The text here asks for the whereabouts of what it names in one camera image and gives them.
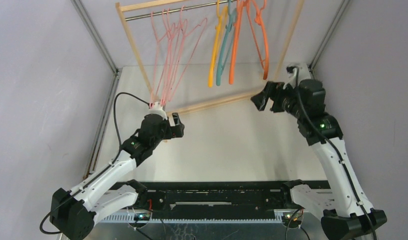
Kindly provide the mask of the orange plastic hanger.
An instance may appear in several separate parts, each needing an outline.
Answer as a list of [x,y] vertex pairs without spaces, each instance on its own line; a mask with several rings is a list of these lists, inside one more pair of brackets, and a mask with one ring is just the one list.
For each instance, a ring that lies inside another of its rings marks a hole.
[[233,37],[233,44],[232,44],[232,54],[231,54],[231,63],[229,69],[229,84],[234,84],[234,75],[235,75],[235,65],[237,59],[237,48],[240,36],[240,28],[241,28],[241,19],[242,19],[242,12],[244,7],[245,1],[238,0],[236,2],[236,21],[234,23],[234,37]]
[[[245,3],[245,9],[247,13],[248,22],[250,24],[251,33],[254,39],[254,44],[257,50],[259,57],[259,63],[262,67],[262,79],[267,80],[269,73],[269,43],[267,37],[267,31],[262,17],[262,11],[266,8],[267,1],[263,1],[262,6],[258,6],[255,0],[247,0]],[[254,26],[257,25],[260,27],[262,38],[263,38],[263,48],[259,47],[259,41],[257,40],[257,34]]]

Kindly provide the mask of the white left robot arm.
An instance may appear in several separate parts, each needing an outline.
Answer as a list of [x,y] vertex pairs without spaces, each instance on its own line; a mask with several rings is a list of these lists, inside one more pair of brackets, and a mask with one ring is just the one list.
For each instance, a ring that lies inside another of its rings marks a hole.
[[57,235],[83,240],[101,220],[118,210],[151,206],[147,187],[137,180],[109,192],[121,177],[149,158],[162,141],[184,135],[185,126],[177,112],[167,114],[161,101],[145,104],[149,110],[140,127],[126,140],[117,136],[119,147],[113,159],[70,190],[60,188],[54,192],[51,209],[44,219],[57,228]]

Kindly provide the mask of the teal plastic hanger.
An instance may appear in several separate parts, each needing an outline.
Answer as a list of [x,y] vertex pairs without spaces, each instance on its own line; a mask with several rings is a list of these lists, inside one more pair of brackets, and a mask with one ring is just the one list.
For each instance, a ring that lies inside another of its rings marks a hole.
[[215,41],[216,57],[218,57],[216,65],[216,85],[221,86],[222,75],[226,69],[227,62],[231,56],[233,46],[234,24],[237,18],[236,9],[232,7],[232,0],[227,1],[227,6],[222,10],[221,14],[217,15],[218,31]]

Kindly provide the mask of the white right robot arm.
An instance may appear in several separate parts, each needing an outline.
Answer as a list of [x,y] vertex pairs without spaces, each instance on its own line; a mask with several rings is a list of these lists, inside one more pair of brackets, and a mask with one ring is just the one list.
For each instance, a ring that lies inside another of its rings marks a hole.
[[320,81],[304,79],[295,86],[268,82],[265,95],[274,113],[288,113],[297,120],[299,132],[319,159],[330,186],[324,196],[301,180],[284,184],[281,203],[296,205],[320,220],[330,240],[351,240],[372,235],[387,221],[383,210],[375,209],[362,190],[350,164],[338,121],[325,109],[325,89]]

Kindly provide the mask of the yellow plastic hanger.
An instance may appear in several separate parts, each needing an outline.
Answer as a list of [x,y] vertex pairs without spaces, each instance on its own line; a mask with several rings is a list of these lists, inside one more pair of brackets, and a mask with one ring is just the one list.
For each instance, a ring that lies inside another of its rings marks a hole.
[[225,28],[226,21],[227,21],[227,7],[224,7],[222,10],[220,10],[219,0],[216,2],[216,16],[217,16],[217,25],[215,27],[216,33],[215,33],[215,38],[214,38],[214,43],[213,43],[212,56],[211,56],[211,61],[210,61],[210,68],[209,68],[208,82],[207,82],[207,85],[209,88],[213,87],[215,64],[216,64],[217,56],[218,56],[219,49],[220,49],[221,35],[224,31],[223,29]]

